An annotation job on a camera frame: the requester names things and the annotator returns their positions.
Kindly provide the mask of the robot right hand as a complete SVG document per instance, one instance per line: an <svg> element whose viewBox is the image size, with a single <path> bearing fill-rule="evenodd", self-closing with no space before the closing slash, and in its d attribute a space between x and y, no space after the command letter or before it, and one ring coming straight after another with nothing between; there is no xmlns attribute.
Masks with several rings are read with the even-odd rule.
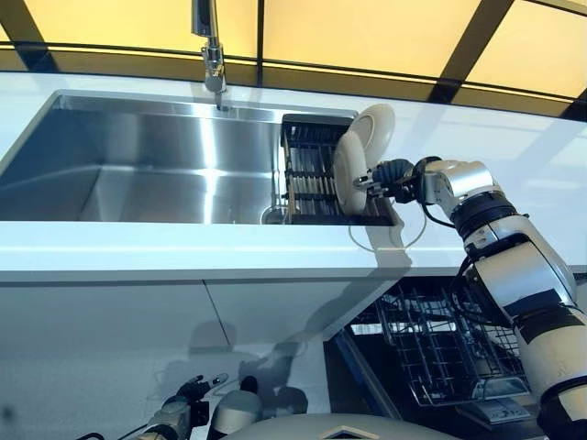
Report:
<svg viewBox="0 0 587 440"><path fill-rule="evenodd" d="M414 165L407 159L379 162L365 174L353 180L353 186L369 197L396 198L398 201L414 199L411 176Z"/></svg>

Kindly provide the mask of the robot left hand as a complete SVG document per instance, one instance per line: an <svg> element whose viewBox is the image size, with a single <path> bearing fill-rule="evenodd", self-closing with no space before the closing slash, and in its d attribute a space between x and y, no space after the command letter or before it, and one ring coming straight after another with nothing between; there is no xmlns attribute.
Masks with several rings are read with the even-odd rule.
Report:
<svg viewBox="0 0 587 440"><path fill-rule="evenodd" d="M228 374L221 373L212 378L205 379L203 375L198 375L186 381L176 395L185 398L187 401L200 401L212 389L224 384L228 379Z"/></svg>

